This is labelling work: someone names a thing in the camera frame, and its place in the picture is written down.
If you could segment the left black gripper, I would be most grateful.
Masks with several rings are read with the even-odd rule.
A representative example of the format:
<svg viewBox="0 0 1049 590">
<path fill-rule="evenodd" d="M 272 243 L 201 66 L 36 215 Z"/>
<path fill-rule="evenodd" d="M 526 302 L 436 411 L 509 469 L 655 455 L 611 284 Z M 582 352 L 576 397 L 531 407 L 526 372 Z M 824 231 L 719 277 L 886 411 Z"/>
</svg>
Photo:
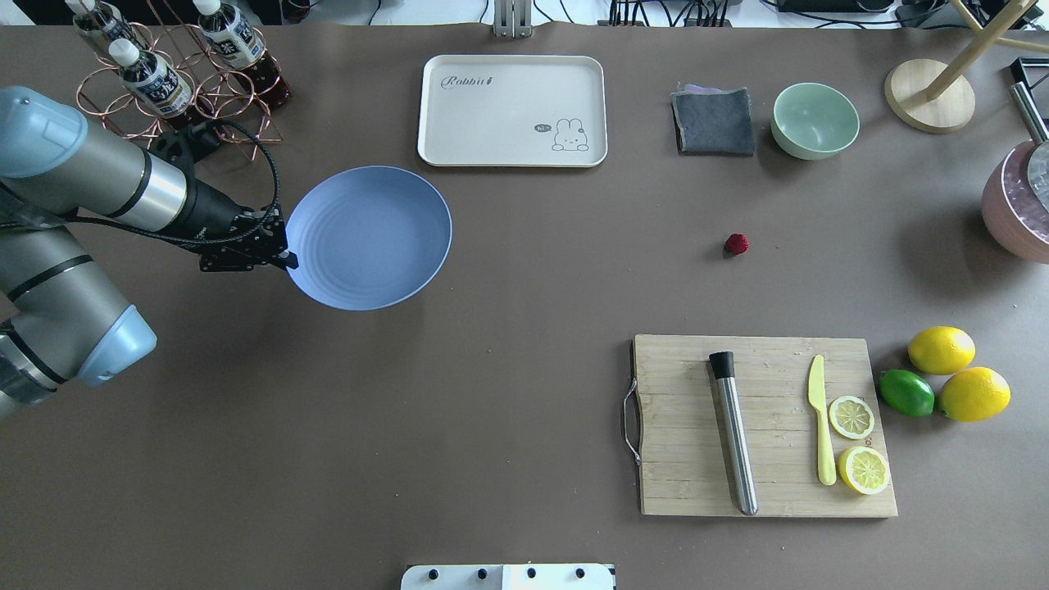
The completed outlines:
<svg viewBox="0 0 1049 590">
<path fill-rule="evenodd" d="M 200 257 L 205 272 L 251 271 L 255 266 L 299 268 L 288 251 L 284 213 L 278 199 L 255 211 L 226 197 L 210 184 L 194 182 L 176 216 L 179 245 Z"/>
</svg>

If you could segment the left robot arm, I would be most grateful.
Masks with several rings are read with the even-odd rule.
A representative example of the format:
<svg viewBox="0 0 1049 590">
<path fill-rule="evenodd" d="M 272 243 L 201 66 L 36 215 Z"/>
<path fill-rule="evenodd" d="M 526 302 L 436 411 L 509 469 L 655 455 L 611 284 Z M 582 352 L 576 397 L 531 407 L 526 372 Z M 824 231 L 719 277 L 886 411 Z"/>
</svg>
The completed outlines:
<svg viewBox="0 0 1049 590">
<path fill-rule="evenodd" d="M 23 86 L 1 91 L 2 414 L 37 406 L 69 380 L 104 384 L 157 345 L 136 305 L 74 238 L 69 225 L 105 225 L 198 255 L 200 269 L 290 271 L 278 195 L 260 210 L 198 180 L 217 149 L 206 120 L 146 149 Z"/>
</svg>

